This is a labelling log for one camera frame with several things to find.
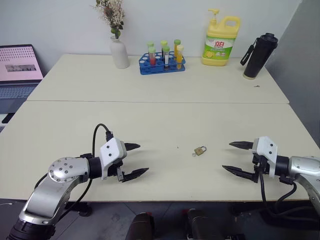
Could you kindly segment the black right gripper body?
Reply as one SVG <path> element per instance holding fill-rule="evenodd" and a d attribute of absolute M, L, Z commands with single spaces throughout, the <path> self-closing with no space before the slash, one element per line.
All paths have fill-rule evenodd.
<path fill-rule="evenodd" d="M 252 163 L 255 175 L 268 174 L 268 159 L 265 156 L 253 153 Z"/>

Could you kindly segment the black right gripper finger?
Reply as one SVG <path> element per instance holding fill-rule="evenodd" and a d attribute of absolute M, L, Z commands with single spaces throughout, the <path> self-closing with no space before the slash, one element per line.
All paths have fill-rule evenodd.
<path fill-rule="evenodd" d="M 233 175 L 248 179 L 254 183 L 258 182 L 258 175 L 256 173 L 243 171 L 241 168 L 235 166 L 222 165 L 222 167 Z"/>
<path fill-rule="evenodd" d="M 253 148 L 253 142 L 250 141 L 233 141 L 230 142 L 229 145 L 239 148 L 239 149 L 243 149 L 243 150 L 250 150 Z"/>

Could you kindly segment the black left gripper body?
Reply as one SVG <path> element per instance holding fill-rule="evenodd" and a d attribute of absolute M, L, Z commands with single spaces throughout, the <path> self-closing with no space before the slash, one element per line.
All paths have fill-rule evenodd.
<path fill-rule="evenodd" d="M 117 160 L 113 162 L 107 169 L 107 176 L 117 176 L 118 179 L 124 178 L 124 173 L 122 172 L 121 166 L 123 165 L 122 160 Z"/>

